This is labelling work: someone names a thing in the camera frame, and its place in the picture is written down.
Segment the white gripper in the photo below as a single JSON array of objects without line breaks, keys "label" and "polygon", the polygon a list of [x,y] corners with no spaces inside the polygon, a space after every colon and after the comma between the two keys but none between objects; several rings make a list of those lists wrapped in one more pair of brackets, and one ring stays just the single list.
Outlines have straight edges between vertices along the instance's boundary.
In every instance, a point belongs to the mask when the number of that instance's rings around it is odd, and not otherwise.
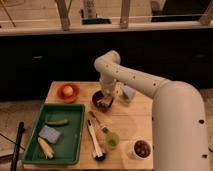
[{"label": "white gripper", "polygon": [[100,82],[101,91],[105,98],[113,98],[114,97],[114,90],[116,87],[116,82],[112,81],[110,83],[105,83],[103,81]]}]

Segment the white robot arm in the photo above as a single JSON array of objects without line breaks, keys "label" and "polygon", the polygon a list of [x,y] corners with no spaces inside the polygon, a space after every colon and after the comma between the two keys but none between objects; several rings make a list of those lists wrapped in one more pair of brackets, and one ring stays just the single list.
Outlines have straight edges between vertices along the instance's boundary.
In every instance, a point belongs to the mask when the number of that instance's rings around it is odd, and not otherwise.
[{"label": "white robot arm", "polygon": [[152,99],[154,171],[210,171],[205,105],[196,88],[123,67],[114,50],[94,67],[105,95],[120,81]]}]

